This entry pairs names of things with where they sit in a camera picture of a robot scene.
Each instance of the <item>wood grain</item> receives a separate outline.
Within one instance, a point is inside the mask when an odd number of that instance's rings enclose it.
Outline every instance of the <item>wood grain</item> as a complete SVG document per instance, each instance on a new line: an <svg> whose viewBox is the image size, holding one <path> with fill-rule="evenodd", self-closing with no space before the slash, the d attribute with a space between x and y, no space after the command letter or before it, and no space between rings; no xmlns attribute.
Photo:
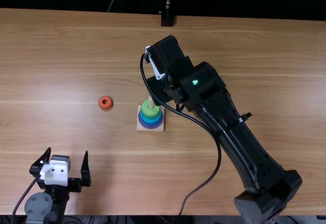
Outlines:
<svg viewBox="0 0 326 224"><path fill-rule="evenodd" d="M238 110L252 112L261 144L302 176L283 214L325 214L325 22L179 16L168 28L154 15L12 9L0 10L0 214L12 212L47 147L72 157L76 177L89 151L92 186L71 194L66 214L179 212L217 152L204 130L168 111L164 133L136 131L148 97L139 59L167 35L194 64L216 68ZM103 95L112 110L98 107ZM238 214L233 198L242 191L223 153L218 175L184 214Z"/></svg>

